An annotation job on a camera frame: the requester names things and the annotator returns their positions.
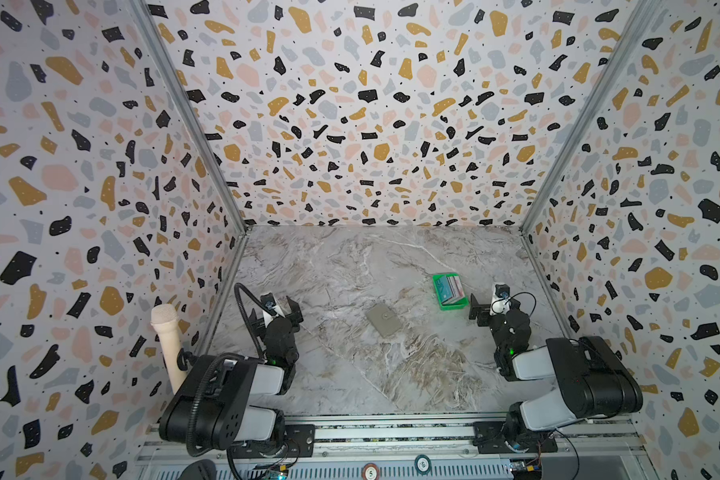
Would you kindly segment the beige microphone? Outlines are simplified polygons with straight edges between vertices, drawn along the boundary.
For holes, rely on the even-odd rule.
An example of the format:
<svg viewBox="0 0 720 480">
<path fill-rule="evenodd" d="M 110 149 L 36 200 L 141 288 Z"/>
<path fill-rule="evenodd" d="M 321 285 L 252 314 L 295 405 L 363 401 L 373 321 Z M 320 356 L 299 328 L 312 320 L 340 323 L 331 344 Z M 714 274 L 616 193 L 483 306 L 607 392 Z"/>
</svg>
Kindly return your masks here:
<svg viewBox="0 0 720 480">
<path fill-rule="evenodd" d="M 171 389 L 176 394 L 186 379 L 186 372 L 178 365 L 182 345 L 175 307 L 171 304 L 155 306 L 151 311 L 150 324 L 158 335 Z"/>
</svg>

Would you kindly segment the red round marker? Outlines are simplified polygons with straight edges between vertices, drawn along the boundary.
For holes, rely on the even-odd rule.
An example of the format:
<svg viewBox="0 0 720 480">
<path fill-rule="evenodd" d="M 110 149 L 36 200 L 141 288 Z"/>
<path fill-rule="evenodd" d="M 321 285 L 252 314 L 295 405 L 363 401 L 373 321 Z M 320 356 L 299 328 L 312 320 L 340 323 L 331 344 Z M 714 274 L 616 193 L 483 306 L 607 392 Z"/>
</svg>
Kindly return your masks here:
<svg viewBox="0 0 720 480">
<path fill-rule="evenodd" d="M 379 467 L 374 463 L 368 463 L 361 470 L 362 480 L 379 480 L 381 477 Z"/>
</svg>

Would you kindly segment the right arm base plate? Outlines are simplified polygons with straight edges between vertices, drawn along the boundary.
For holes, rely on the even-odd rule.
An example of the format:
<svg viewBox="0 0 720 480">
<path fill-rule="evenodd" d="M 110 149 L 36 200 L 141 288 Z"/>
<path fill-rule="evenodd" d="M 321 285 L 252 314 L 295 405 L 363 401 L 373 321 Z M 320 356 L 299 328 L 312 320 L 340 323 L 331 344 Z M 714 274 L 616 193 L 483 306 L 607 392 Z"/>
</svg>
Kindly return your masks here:
<svg viewBox="0 0 720 480">
<path fill-rule="evenodd" d="M 478 421 L 473 424 L 472 445 L 480 454 L 555 453 L 558 446 L 552 431 L 531 431 L 503 421 Z"/>
</svg>

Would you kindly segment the grey card holder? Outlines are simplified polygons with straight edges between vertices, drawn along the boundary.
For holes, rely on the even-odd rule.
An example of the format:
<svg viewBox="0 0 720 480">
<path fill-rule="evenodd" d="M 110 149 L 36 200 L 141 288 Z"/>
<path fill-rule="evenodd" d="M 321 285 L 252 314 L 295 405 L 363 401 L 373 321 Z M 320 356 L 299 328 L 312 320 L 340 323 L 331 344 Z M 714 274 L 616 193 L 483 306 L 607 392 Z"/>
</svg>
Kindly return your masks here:
<svg viewBox="0 0 720 480">
<path fill-rule="evenodd" d="M 366 318 L 383 338 L 391 337 L 402 328 L 397 314 L 386 304 L 378 303 L 366 312 Z"/>
</svg>

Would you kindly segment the cards stack in tray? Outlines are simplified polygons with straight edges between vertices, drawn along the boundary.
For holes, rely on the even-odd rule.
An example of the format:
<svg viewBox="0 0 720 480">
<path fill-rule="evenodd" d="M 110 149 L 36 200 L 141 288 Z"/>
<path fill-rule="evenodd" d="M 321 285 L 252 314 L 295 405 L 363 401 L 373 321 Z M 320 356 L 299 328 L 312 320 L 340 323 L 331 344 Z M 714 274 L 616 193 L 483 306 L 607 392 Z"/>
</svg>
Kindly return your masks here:
<svg viewBox="0 0 720 480">
<path fill-rule="evenodd" d="M 444 304 L 458 303 L 465 298 L 464 289 L 458 274 L 445 275 L 441 278 Z"/>
</svg>

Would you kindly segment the aluminium mounting rail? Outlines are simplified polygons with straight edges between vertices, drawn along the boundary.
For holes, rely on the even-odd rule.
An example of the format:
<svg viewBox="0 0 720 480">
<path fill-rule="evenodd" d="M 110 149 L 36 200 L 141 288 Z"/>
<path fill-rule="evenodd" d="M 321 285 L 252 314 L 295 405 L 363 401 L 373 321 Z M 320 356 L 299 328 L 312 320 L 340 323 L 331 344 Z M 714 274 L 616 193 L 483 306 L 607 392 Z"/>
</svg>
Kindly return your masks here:
<svg viewBox="0 0 720 480">
<path fill-rule="evenodd" d="M 149 435 L 136 457 L 138 479 L 361 479 L 368 463 L 380 479 L 655 479 L 657 473 L 629 418 L 591 420 L 553 431 L 558 451 L 480 454 L 473 424 L 499 413 L 290 416 L 314 424 L 311 458 L 233 459 L 223 451 L 191 458 L 183 446 Z M 418 455 L 432 463 L 419 475 Z"/>
</svg>

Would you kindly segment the green round marker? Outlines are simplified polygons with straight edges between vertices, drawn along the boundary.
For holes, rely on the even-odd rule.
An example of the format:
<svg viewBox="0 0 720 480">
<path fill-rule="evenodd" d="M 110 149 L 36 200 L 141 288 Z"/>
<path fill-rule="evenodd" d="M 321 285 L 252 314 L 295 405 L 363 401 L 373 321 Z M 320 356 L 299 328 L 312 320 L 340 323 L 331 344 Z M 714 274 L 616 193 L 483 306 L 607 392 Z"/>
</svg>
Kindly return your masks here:
<svg viewBox="0 0 720 480">
<path fill-rule="evenodd" d="M 424 454 L 418 455 L 414 461 L 414 468 L 419 475 L 427 475 L 432 469 L 431 460 Z"/>
</svg>

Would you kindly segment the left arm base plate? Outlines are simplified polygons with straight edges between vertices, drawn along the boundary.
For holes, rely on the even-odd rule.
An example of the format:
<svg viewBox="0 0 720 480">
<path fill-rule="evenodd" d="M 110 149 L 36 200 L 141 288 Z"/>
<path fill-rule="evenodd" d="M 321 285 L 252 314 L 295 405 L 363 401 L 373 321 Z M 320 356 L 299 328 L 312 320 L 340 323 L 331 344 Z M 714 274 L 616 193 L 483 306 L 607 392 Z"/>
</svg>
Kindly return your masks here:
<svg viewBox="0 0 720 480">
<path fill-rule="evenodd" d="M 266 441 L 249 441 L 232 447 L 237 459 L 274 462 L 283 458 L 311 458 L 315 447 L 314 424 L 286 424 L 275 429 L 275 436 Z"/>
</svg>

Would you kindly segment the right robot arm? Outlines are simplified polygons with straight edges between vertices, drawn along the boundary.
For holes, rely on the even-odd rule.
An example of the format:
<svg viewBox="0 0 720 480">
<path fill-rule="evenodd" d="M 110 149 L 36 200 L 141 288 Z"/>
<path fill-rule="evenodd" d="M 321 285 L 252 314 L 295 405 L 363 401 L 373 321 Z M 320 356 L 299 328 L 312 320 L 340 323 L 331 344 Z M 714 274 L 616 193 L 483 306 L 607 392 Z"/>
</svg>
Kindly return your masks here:
<svg viewBox="0 0 720 480">
<path fill-rule="evenodd" d="M 490 330 L 494 360 L 505 380 L 555 381 L 550 392 L 509 407 L 502 427 L 507 440 L 641 410 L 640 387 L 603 338 L 554 337 L 532 348 L 530 315 L 520 309 L 520 302 L 506 285 L 500 284 L 487 304 L 471 296 L 469 318 Z"/>
</svg>

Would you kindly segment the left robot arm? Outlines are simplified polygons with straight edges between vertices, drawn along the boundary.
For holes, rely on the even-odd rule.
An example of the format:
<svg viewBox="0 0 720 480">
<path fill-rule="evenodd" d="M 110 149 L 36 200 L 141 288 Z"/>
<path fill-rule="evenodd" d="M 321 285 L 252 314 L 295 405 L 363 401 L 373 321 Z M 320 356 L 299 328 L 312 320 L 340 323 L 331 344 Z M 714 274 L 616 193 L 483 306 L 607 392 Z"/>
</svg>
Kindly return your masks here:
<svg viewBox="0 0 720 480">
<path fill-rule="evenodd" d="M 260 298 L 262 315 L 251 312 L 246 326 L 261 348 L 258 357 L 238 353 L 196 356 L 183 349 L 179 315 L 170 304 L 151 311 L 173 398 L 159 420 L 164 441 L 183 444 L 190 456 L 212 450 L 275 456 L 288 446 L 282 411 L 251 401 L 285 394 L 299 359 L 295 334 L 303 315 L 289 298 L 288 310 L 271 294 Z"/>
</svg>

